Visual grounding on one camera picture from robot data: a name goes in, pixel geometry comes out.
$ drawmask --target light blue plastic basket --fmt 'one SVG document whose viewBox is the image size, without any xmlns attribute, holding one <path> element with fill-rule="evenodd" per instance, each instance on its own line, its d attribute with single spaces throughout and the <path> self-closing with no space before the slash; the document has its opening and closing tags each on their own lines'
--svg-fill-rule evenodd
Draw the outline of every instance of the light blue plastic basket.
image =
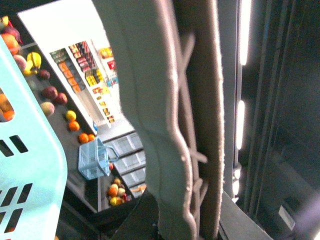
<svg viewBox="0 0 320 240">
<path fill-rule="evenodd" d="M 0 88 L 15 111 L 11 121 L 0 122 L 0 240 L 53 240 L 67 182 L 66 156 L 1 37 L 0 73 Z"/>
<path fill-rule="evenodd" d="M 108 149 L 112 150 L 115 158 L 109 159 Z M 87 180 L 109 176 L 109 163 L 119 160 L 119 155 L 112 146 L 104 146 L 99 137 L 79 147 L 78 170 Z"/>
</svg>

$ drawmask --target light strip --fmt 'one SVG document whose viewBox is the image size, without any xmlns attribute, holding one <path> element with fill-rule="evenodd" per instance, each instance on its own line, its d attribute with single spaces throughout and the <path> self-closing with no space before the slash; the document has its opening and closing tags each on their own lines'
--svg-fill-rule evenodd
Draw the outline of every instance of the light strip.
<svg viewBox="0 0 320 240">
<path fill-rule="evenodd" d="M 240 11 L 240 63 L 244 66 L 248 55 L 251 0 L 242 0 Z"/>
<path fill-rule="evenodd" d="M 233 194 L 234 194 L 234 195 L 238 195 L 238 193 L 239 193 L 239 187 L 240 187 L 239 180 L 235 180 L 235 181 L 233 182 L 233 185 L 232 185 L 232 191 L 233 191 Z"/>
<path fill-rule="evenodd" d="M 245 122 L 245 103 L 240 100 L 238 103 L 236 114 L 236 148 L 238 150 L 242 147 L 242 139 L 244 135 L 244 122 Z"/>
</svg>

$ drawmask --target gray plastic panel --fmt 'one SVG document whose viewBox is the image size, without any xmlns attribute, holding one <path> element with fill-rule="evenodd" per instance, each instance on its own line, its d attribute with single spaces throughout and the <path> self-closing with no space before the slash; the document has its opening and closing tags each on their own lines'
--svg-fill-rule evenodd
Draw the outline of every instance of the gray plastic panel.
<svg viewBox="0 0 320 240">
<path fill-rule="evenodd" d="M 197 36 L 192 32 L 179 36 L 173 3 L 169 0 L 93 2 L 107 30 L 117 64 L 123 113 L 143 144 L 146 184 L 159 207 L 161 236 L 166 240 L 198 239 L 200 205 L 208 190 L 205 206 L 208 213 L 202 220 L 202 228 L 208 229 L 207 239 L 215 238 L 223 178 L 222 72 L 218 59 L 220 45 L 215 41 L 219 39 L 216 1 L 206 1 L 212 12 L 205 11 L 214 29 L 209 31 L 210 51 L 205 54 L 211 58 L 207 61 L 210 73 L 207 77 L 210 77 L 208 89 L 213 91 L 209 104 L 203 105 L 214 110 L 210 115 L 214 124 L 210 127 L 205 124 L 206 139 L 217 140 L 207 144 L 213 148 L 209 151 L 210 159 L 197 150 L 186 74 Z M 206 93 L 194 104 L 207 100 L 207 96 Z M 199 178 L 198 161 L 210 164 L 206 171 L 216 174 L 205 174 L 205 180 Z"/>
</svg>

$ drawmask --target shopping basket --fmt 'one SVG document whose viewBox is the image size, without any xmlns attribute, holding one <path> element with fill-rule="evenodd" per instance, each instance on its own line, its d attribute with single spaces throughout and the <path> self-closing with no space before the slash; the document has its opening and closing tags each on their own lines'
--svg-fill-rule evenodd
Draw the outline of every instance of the shopping basket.
<svg viewBox="0 0 320 240">
<path fill-rule="evenodd" d="M 53 240 L 66 156 L 1 37 L 0 72 L 0 88 L 15 112 L 0 122 L 0 240 Z"/>
<path fill-rule="evenodd" d="M 108 149 L 116 156 L 109 159 Z M 109 163 L 119 160 L 119 155 L 112 146 L 104 146 L 99 137 L 79 147 L 78 170 L 87 180 L 109 176 Z"/>
</svg>

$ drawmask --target produce section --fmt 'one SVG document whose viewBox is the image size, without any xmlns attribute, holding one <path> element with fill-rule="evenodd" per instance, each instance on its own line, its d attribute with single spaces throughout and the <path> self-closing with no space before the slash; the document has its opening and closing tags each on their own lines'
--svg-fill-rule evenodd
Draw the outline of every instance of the produce section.
<svg viewBox="0 0 320 240">
<path fill-rule="evenodd" d="M 64 198 L 71 208 L 89 211 L 89 214 L 116 209 L 119 205 L 126 208 L 125 203 L 140 194 L 131 192 L 133 188 L 117 170 L 116 161 L 99 156 L 96 164 L 105 161 L 108 176 L 102 174 L 91 179 L 84 177 L 78 166 L 81 147 L 97 141 L 98 128 L 102 125 L 112 128 L 124 117 L 117 66 L 105 32 L 102 37 L 88 34 L 70 41 L 64 36 L 63 44 L 51 42 L 50 46 L 43 47 L 23 17 L 12 18 L 13 25 L 8 17 L 1 18 L 0 28 L 5 21 L 1 37 L 16 63 L 14 67 L 21 72 L 21 79 L 30 87 L 43 119 L 48 120 L 63 147 L 67 161 Z M 15 114 L 14 106 L 0 88 L 0 122 L 12 121 Z M 66 236 L 57 229 L 55 239 L 68 240 Z"/>
</svg>

